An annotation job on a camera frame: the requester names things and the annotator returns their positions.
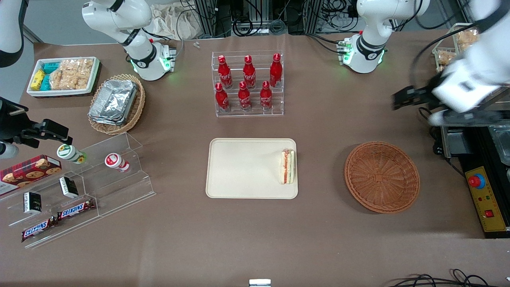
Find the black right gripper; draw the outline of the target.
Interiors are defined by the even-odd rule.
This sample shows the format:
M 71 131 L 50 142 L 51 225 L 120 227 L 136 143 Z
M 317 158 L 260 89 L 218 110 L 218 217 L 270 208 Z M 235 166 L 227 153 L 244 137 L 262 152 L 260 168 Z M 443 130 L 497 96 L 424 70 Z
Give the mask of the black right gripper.
M 50 119 L 42 122 L 31 121 L 27 116 L 28 108 L 18 105 L 3 97 L 0 98 L 0 138 L 2 142 L 29 147 L 39 147 L 40 140 L 53 140 L 72 145 L 73 138 L 69 136 L 69 129 Z M 21 132 L 28 129 L 28 135 L 21 136 Z

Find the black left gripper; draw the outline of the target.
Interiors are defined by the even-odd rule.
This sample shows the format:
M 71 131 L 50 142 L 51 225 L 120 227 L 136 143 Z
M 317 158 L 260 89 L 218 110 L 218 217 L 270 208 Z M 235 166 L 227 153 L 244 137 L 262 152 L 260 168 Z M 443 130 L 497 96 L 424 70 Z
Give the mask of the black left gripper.
M 433 94 L 433 90 L 442 83 L 441 74 L 436 74 L 428 80 L 427 84 L 418 89 L 419 98 L 414 86 L 407 86 L 393 94 L 393 110 L 398 110 L 406 106 L 415 106 L 420 103 L 426 104 L 430 111 L 444 108 L 445 105 Z

